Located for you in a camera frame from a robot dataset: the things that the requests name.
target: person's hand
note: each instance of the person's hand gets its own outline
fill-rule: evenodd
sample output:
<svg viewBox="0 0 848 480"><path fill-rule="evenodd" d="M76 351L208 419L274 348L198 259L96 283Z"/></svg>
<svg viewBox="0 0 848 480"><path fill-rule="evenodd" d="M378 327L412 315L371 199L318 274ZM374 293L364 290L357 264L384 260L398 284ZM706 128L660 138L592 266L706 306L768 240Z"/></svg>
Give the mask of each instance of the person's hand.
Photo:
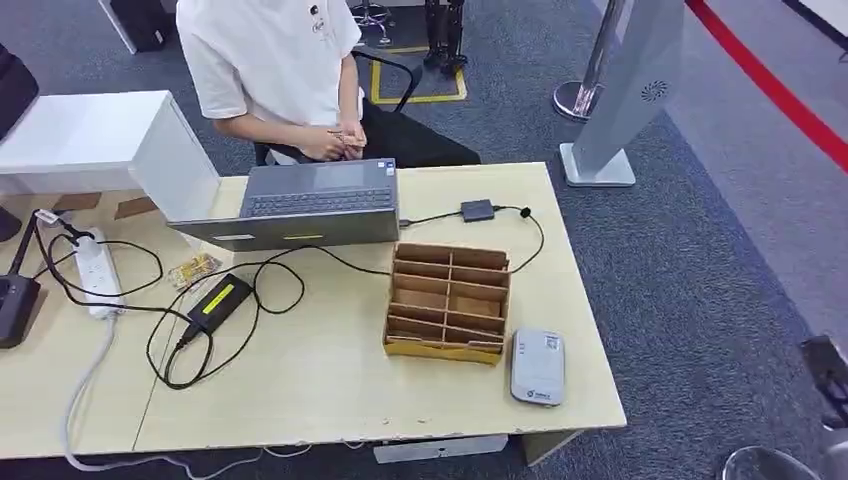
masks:
<svg viewBox="0 0 848 480"><path fill-rule="evenodd" d="M361 160L368 138L359 120L342 120L339 123L342 140L345 145L344 156L347 160Z"/></svg>
<svg viewBox="0 0 848 480"><path fill-rule="evenodd" d="M295 147L313 160L338 160L345 154L341 138L334 130L324 127L304 127Z"/></svg>

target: wooden desk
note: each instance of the wooden desk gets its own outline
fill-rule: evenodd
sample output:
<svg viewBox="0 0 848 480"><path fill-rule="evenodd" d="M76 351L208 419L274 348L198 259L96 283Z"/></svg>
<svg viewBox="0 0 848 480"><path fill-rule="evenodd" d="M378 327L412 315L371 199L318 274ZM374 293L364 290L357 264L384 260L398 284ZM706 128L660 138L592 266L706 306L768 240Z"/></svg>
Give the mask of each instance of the wooden desk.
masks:
<svg viewBox="0 0 848 480"><path fill-rule="evenodd" d="M245 352L213 379L180 392L158 383L136 450L508 433L525 434L532 463L575 432L626 423L545 165L400 170L398 181L401 218L448 212L462 201L482 198L532 208L546 244L513 276L508 329L532 326L562 333L564 404L548 409L513 399L506 360L490 367L387 357L380 337L388 278L354 271L321 252L296 252L283 261L306 282L301 304L283 316L263 314ZM214 216L237 216L245 182L245 177L224 179ZM532 223L504 211L494 221L473 225L451 218L414 226L402 231L402 240L500 249L517 264L535 251L539 237ZM209 248L227 263L268 257L267 252L232 255ZM384 271L391 249L390 244L332 248L356 265ZM281 269L266 273L260 292L275 307L290 303L295 281ZM215 333L217 361L241 343L252 308L242 306ZM187 378L203 350L201 342L188 348L177 375ZM551 431L556 433L527 435Z"/></svg>
<svg viewBox="0 0 848 480"><path fill-rule="evenodd" d="M142 193L109 193L96 210L78 212L74 225L97 225L106 238L125 238L162 257L166 268L185 261L193 252L181 235L164 227L158 212L114 221L118 201L143 196ZM28 218L36 208L51 208L58 195L0 198L0 205L18 218ZM52 238L54 233L45 230ZM0 268L8 269L21 234L0 243ZM57 247L57 256L68 251ZM118 276L125 289L140 285L156 275L149 257L128 248L112 250ZM44 267L33 239L21 273L34 275ZM79 283L76 263L69 259L59 270ZM42 291L37 316L24 342L11 350L0 350L0 378L5 385L0 394L0 458L61 455L59 428L73 387L93 360L106 335L106 325L94 320L85 308L70 303L49 273L39 277ZM136 305L167 305L174 290L166 282L131 295ZM73 423L74 450L79 453L129 452L141 426L154 375L144 356L145 342L157 317L128 312L120 317L116 338L106 360L78 403ZM161 358L169 334L153 344Z"/></svg>
<svg viewBox="0 0 848 480"><path fill-rule="evenodd" d="M533 209L545 229L545 249L513 277L508 327L562 333L567 385L562 406L542 408L513 399L506 358L490 367L387 357L380 336L388 278L356 272L318 251L303 251L283 260L306 282L301 304L286 315L263 314L241 356L189 390L173 391L154 382L146 365L144 343L156 316L121 317L115 346L75 421L75 450L167 451L508 433L524 436L532 464L583 430L625 425L545 166L400 170L398 177L403 218L455 210L461 201L481 198ZM237 214L245 180L224 180L214 216ZM42 197L39 201L50 204ZM104 211L109 203L101 202ZM75 223L80 225L97 220L78 218ZM188 244L165 228L158 214L101 225L107 238L131 239L159 252L166 269L190 255ZM516 212L504 211L494 221L473 225L451 218L411 227L403 231L402 240L501 249L517 264L533 253L539 238L531 223ZM11 244L0 246L0 261L11 258ZM230 264L269 256L203 248ZM332 248L356 265L383 270L388 269L391 249L390 244ZM31 252L30 260L35 260L27 263L27 271L37 268L36 253ZM152 266L146 258L126 252L114 255L124 287L149 278ZM75 278L72 262L63 271ZM252 271L240 274L247 278ZM0 421L6 425L0 457L61 453L62 407L105 332L84 309L66 302L52 280L43 284L50 290L48 304L30 338L20 349L0 353L0 375L21 385L0 399ZM259 283L271 307L293 300L295 287L293 279L278 269L268 270ZM166 305L172 297L171 287L163 283L129 300ZM252 317L253 304L246 302L215 333L213 364L241 344ZM184 327L177 320L170 324L176 326L170 335L173 343ZM170 330L163 328L157 339L159 357ZM180 355L176 380L193 372L203 347L202 340L196 341Z"/></svg>

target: cardboard piece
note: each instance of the cardboard piece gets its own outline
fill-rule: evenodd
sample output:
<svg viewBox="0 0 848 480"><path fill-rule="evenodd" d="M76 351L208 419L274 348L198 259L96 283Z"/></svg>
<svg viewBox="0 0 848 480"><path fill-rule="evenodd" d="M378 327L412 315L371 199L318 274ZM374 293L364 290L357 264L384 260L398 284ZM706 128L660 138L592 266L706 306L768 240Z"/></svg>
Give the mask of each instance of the cardboard piece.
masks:
<svg viewBox="0 0 848 480"><path fill-rule="evenodd" d="M150 197L141 197L133 200L127 200L118 204L118 210L115 211L115 220L122 218L134 217L142 213L158 210L158 207Z"/></svg>
<svg viewBox="0 0 848 480"><path fill-rule="evenodd" d="M504 252L398 244L386 353L497 364L507 336L508 266Z"/></svg>
<svg viewBox="0 0 848 480"><path fill-rule="evenodd" d="M53 205L53 210L91 210L100 203L101 193L72 193L62 195Z"/></svg>

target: laptop keyboard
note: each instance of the laptop keyboard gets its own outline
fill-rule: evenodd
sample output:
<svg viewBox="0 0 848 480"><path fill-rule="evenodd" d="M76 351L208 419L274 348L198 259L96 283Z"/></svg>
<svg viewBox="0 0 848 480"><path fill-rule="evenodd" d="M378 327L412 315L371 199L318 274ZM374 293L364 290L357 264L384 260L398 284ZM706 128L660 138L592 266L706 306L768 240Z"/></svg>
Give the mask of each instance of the laptop keyboard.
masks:
<svg viewBox="0 0 848 480"><path fill-rule="evenodd" d="M296 215L353 210L376 210L391 207L391 189L355 192L294 193L262 195L250 198L249 217Z"/></svg>

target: blue carpet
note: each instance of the blue carpet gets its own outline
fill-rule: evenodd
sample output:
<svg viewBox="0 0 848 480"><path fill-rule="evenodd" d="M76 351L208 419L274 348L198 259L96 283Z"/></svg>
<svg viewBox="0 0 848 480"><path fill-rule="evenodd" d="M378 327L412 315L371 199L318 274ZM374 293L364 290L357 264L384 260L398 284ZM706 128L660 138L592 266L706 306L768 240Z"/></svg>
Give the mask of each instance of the blue carpet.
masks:
<svg viewBox="0 0 848 480"><path fill-rule="evenodd" d="M131 58L108 32L86 32L92 38L85 48L68 45L58 39L80 28L84 11L95 7L74 0L46 5L16 7L54 12L35 31L24 30L20 19L0 18L0 41L26 54L45 90L169 88L219 170L249 165L243 142L220 139L199 118L177 48ZM469 2L466 15L469 100L411 105L408 112L477 149L486 162L548 162L630 425L587 433L535 469L523 467L514 441L501 454L389 466L376 465L366 449L319 446L220 478L708 479L732 450L749 444L780 448L818 468L821 405L796 350L808 336L803 319L668 117L659 116L627 149L634 188L564 185L555 147L575 132L552 112L549 95L585 65L597 21L589 0ZM38 42L29 43L32 36ZM61 68L67 62L78 65ZM212 472L250 454L183 456ZM4 479L89 478L62 459L3 462L0 472ZM97 478L182 473L159 464Z"/></svg>

